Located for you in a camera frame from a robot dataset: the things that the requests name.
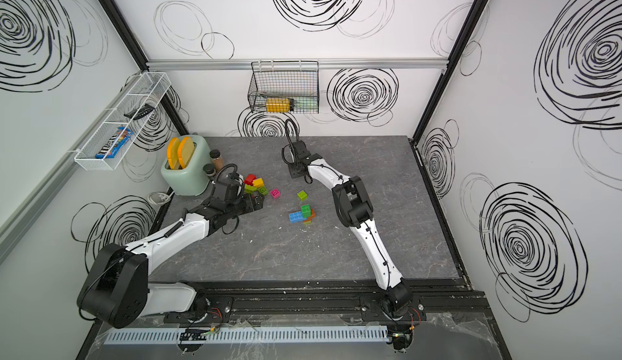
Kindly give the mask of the dark green lego brick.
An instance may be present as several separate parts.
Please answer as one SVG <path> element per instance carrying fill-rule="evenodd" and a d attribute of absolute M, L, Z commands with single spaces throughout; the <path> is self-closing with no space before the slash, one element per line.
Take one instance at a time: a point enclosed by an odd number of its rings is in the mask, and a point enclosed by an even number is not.
<path fill-rule="evenodd" d="M 301 214 L 302 217 L 304 218 L 308 218 L 312 215 L 312 209 L 308 204 L 302 205 L 301 206 Z"/>

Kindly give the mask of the orange lego brick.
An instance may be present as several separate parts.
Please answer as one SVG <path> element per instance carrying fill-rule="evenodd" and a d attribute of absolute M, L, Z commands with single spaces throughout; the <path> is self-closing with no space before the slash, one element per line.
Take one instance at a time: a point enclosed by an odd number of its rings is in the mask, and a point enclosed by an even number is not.
<path fill-rule="evenodd" d="M 306 217 L 304 220 L 304 223 L 311 223 L 312 220 L 314 220 L 316 217 L 315 211 L 313 209 L 311 209 L 309 217 Z"/>

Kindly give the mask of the blue lego brick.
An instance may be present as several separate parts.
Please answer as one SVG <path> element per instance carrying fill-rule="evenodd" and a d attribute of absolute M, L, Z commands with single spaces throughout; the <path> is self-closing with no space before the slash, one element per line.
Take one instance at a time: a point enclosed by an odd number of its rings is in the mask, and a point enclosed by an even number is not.
<path fill-rule="evenodd" d="M 288 218 L 291 223 L 303 222 L 305 220 L 305 217 L 303 216 L 303 213 L 301 211 L 288 214 Z"/>

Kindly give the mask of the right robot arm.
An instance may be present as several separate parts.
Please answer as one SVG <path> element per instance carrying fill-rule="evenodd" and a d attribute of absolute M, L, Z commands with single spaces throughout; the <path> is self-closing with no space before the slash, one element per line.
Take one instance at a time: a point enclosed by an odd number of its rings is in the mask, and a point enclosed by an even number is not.
<path fill-rule="evenodd" d="M 318 181 L 331 191 L 339 221 L 359 241 L 377 285 L 384 291 L 383 312 L 393 320 L 402 318 L 411 303 L 411 288 L 382 242 L 374 219 L 374 206 L 362 179 L 345 175 L 320 155 L 311 154 L 304 141 L 288 142 L 282 149 L 282 159 L 292 178 L 303 177 L 309 183 Z"/>

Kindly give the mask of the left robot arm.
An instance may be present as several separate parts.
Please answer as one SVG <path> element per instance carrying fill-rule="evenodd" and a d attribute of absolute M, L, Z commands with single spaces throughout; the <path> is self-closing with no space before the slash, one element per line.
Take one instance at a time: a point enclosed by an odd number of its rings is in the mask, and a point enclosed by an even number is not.
<path fill-rule="evenodd" d="M 239 226 L 241 216 L 259 211 L 265 196 L 253 192 L 233 171 L 217 175 L 210 196 L 185 210 L 173 224 L 126 245 L 100 250 L 77 297 L 79 314 L 124 328 L 139 317 L 188 313 L 205 306 L 196 288 L 185 283 L 152 283 L 152 272 L 190 245 L 225 228 Z"/>

